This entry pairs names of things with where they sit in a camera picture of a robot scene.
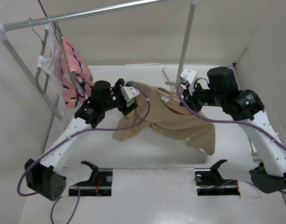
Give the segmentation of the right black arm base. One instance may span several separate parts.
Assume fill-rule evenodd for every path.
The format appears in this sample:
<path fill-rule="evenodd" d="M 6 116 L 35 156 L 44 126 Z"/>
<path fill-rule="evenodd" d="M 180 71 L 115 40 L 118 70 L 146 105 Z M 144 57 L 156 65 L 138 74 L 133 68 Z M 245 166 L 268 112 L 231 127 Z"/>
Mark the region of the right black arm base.
<path fill-rule="evenodd" d="M 197 196 L 240 196 L 237 180 L 223 179 L 218 168 L 227 160 L 219 160 L 210 168 L 196 168 L 194 183 Z"/>

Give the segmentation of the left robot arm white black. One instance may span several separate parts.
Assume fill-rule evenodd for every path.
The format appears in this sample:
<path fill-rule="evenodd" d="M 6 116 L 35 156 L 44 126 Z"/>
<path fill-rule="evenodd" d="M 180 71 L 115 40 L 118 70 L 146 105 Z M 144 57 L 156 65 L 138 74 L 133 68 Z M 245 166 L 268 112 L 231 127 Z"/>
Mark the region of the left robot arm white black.
<path fill-rule="evenodd" d="M 98 178 L 99 168 L 86 160 L 76 168 L 65 168 L 70 155 L 79 148 L 85 134 L 97 129 L 106 112 L 118 109 L 123 115 L 133 111 L 137 104 L 133 101 L 140 91 L 119 79 L 114 86 L 108 81 L 97 81 L 91 88 L 91 95 L 75 112 L 68 127 L 37 160 L 25 164 L 27 186 L 50 201 L 67 195 L 74 184 L 93 185 Z"/>

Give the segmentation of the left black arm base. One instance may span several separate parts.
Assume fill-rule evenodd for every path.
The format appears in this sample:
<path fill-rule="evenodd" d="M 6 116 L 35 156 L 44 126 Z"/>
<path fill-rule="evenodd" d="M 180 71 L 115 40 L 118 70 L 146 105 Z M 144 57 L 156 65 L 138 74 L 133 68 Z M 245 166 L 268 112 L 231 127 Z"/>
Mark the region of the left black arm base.
<path fill-rule="evenodd" d="M 80 189 L 81 196 L 111 196 L 112 195 L 112 168 L 99 168 L 98 166 L 82 161 L 81 164 L 90 168 L 90 177 L 76 182 L 74 185 Z"/>

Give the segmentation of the beige t shirt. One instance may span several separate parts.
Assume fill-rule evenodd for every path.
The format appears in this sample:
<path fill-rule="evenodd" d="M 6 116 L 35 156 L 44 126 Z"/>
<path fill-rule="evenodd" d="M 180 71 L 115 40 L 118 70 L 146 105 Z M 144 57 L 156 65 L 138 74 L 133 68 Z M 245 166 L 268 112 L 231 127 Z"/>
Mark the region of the beige t shirt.
<path fill-rule="evenodd" d="M 144 121 L 127 130 L 122 128 L 132 126 L 141 121 L 148 110 L 145 96 L 140 94 L 135 98 L 138 107 L 127 116 L 119 120 L 117 131 L 113 133 L 113 139 L 126 141 L 138 135 L 144 128 L 152 127 L 155 132 L 173 140 L 187 140 L 189 147 L 202 149 L 206 154 L 215 153 L 215 125 L 211 122 L 201 120 L 190 114 L 183 115 L 166 107 L 157 91 L 169 93 L 164 88 L 132 81 L 149 98 L 150 112 Z"/>

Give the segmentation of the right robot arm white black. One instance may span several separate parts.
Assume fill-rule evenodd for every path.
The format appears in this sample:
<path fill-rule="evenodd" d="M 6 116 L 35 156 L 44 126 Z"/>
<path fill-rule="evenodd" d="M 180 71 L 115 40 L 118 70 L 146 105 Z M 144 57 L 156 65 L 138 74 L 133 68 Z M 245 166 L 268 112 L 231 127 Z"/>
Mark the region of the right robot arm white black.
<path fill-rule="evenodd" d="M 183 69 L 177 88 L 181 104 L 194 116 L 216 124 L 236 124 L 245 132 L 260 162 L 231 163 L 220 160 L 210 168 L 206 185 L 219 186 L 223 181 L 250 182 L 270 194 L 286 189 L 286 147 L 274 131 L 265 107 L 252 90 L 240 90 L 232 69 L 215 67 L 207 72 L 207 86 L 202 88 L 197 72 Z"/>

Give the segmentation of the beige wooden hanger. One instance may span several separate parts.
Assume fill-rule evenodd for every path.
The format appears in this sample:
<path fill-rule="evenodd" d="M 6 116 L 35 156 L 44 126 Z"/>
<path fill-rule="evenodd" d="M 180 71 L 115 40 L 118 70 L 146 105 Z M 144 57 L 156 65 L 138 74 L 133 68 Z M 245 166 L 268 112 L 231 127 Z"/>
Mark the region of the beige wooden hanger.
<path fill-rule="evenodd" d="M 176 86 L 177 84 L 174 81 L 165 81 L 165 84 L 171 87 L 170 91 L 157 89 L 157 94 L 160 97 L 161 101 L 166 106 L 179 105 L 180 100 L 177 95 Z"/>

